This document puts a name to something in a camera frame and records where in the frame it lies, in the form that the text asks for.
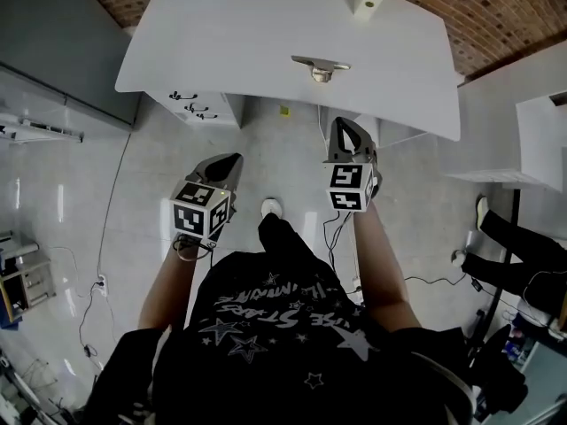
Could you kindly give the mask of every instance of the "white sneaker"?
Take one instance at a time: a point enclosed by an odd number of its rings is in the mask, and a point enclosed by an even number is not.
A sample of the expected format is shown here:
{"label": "white sneaker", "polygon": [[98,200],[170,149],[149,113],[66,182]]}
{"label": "white sneaker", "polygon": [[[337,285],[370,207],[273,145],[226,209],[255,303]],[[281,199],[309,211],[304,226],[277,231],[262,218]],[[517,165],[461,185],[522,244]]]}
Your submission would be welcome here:
{"label": "white sneaker", "polygon": [[284,210],[275,198],[266,198],[262,203],[262,207],[260,209],[262,213],[262,219],[265,218],[268,214],[273,213],[280,219],[284,216]]}
{"label": "white sneaker", "polygon": [[477,230],[480,230],[482,222],[485,220],[486,215],[490,211],[488,207],[488,198],[481,195],[477,200]]}
{"label": "white sneaker", "polygon": [[461,267],[465,259],[467,259],[467,253],[465,251],[454,251],[451,254],[451,263],[454,267]]}

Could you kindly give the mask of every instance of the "person's right arm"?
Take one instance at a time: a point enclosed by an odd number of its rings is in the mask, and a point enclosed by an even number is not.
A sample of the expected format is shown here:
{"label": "person's right arm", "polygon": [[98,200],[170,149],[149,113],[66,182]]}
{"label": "person's right arm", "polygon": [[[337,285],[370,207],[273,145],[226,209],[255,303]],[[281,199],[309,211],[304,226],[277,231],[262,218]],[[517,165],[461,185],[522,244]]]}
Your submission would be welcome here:
{"label": "person's right arm", "polygon": [[400,264],[374,203],[370,201],[368,210],[356,212],[353,219],[362,295],[370,316],[391,332],[420,328],[409,304]]}

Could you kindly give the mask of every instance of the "power outlet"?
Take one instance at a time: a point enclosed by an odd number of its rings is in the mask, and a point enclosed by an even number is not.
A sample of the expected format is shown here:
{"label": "power outlet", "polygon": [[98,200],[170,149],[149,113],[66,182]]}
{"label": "power outlet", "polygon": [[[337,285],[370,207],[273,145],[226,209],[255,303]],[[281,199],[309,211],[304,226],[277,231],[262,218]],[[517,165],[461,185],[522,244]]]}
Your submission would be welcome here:
{"label": "power outlet", "polygon": [[103,298],[108,298],[108,281],[106,280],[106,275],[99,274],[98,282],[93,288],[93,291],[100,291]]}

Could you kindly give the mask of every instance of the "black t-shirt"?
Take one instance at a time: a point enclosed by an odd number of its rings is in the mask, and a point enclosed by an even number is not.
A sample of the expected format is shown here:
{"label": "black t-shirt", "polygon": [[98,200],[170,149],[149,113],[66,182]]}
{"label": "black t-shirt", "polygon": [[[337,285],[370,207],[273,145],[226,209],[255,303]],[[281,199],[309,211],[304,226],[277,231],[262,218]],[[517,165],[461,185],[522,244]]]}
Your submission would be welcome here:
{"label": "black t-shirt", "polygon": [[189,327],[168,338],[153,376],[147,360],[160,333],[136,331],[120,340],[87,418],[107,397],[104,386],[115,389],[106,378],[121,371],[123,399],[110,409],[128,409],[153,380],[158,424],[359,414],[381,423],[437,424],[449,423],[447,408],[459,423],[468,420],[470,399],[454,380],[466,376],[460,329],[390,334],[348,298],[327,264],[292,265],[274,266],[265,253],[223,259],[201,284]]}

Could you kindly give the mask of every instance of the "black handle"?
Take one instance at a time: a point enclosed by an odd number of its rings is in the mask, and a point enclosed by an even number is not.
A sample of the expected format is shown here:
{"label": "black handle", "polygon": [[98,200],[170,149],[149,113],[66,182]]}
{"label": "black handle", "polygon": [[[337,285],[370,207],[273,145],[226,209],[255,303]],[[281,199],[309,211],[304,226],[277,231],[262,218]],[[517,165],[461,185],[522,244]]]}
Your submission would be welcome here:
{"label": "black handle", "polygon": [[196,99],[197,97],[197,95],[193,95],[193,97],[183,97],[179,93],[177,93],[177,91],[174,91],[173,94],[169,95],[169,99],[174,99],[175,101],[179,101],[181,99],[191,100]]}
{"label": "black handle", "polygon": [[201,109],[201,110],[197,110],[197,109],[195,108],[195,105],[194,105],[193,103],[191,103],[189,107],[188,107],[187,105],[185,105],[184,108],[185,108],[185,110],[188,110],[188,111],[190,111],[191,113],[195,113],[195,112],[206,112],[207,110],[209,110],[208,107],[205,107],[204,109]]}
{"label": "black handle", "polygon": [[218,116],[219,116],[219,115],[214,115],[214,116],[212,116],[212,117],[206,117],[203,113],[198,113],[198,114],[197,114],[197,118],[200,118],[200,119],[202,119],[202,120],[205,120],[205,119],[207,119],[207,120],[214,120],[214,119],[217,118]]}

